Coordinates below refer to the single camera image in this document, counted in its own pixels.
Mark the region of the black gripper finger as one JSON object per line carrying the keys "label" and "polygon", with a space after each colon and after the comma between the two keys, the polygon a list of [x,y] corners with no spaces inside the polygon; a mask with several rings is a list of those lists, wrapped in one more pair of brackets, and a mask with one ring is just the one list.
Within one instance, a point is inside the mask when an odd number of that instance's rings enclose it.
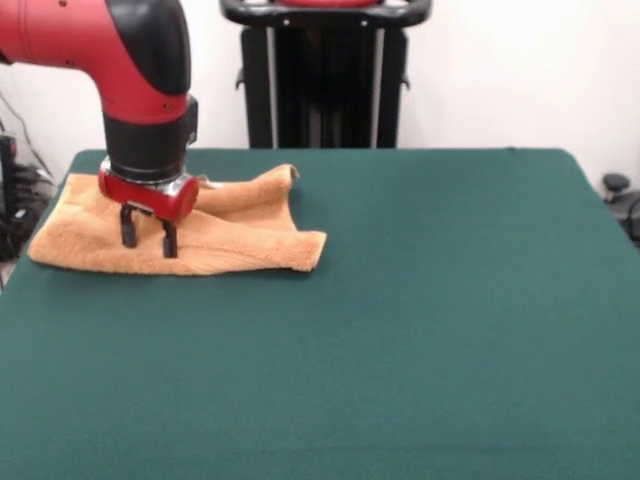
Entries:
{"label": "black gripper finger", "polygon": [[120,210],[121,241],[124,247],[133,249],[137,246],[136,227],[133,221],[135,207],[122,204]]}
{"label": "black gripper finger", "polygon": [[172,221],[162,219],[161,224],[164,230],[163,255],[165,258],[173,259],[178,257],[177,227]]}

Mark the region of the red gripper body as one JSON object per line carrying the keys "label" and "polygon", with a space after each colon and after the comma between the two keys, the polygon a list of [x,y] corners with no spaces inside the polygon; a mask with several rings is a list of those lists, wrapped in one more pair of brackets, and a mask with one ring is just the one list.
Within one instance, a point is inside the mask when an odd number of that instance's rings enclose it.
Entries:
{"label": "red gripper body", "polygon": [[186,172],[156,184],[125,180],[113,172],[109,158],[100,164],[98,185],[106,198],[169,222],[180,222],[193,211],[200,187],[199,181]]}

